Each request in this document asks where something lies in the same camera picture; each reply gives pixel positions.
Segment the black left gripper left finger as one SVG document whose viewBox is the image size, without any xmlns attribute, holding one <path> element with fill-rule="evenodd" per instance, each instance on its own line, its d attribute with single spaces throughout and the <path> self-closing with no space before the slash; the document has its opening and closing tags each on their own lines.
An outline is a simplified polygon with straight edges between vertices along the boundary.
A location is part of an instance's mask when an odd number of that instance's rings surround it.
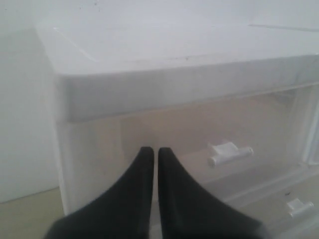
<svg viewBox="0 0 319 239">
<path fill-rule="evenodd" d="M 147 239 L 154 183 L 154 151 L 141 147 L 120 179 L 85 207 L 57 220 L 46 239 Z"/>
</svg>

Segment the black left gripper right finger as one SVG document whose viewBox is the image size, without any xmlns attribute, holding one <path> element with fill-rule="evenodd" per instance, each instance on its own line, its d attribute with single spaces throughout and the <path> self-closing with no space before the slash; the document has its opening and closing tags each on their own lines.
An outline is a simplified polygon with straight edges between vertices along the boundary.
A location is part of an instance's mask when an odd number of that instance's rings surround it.
<svg viewBox="0 0 319 239">
<path fill-rule="evenodd" d="M 223 203 L 185 170 L 173 150 L 158 153 L 158 192 L 164 239 L 266 239 L 264 224 Z"/>
</svg>

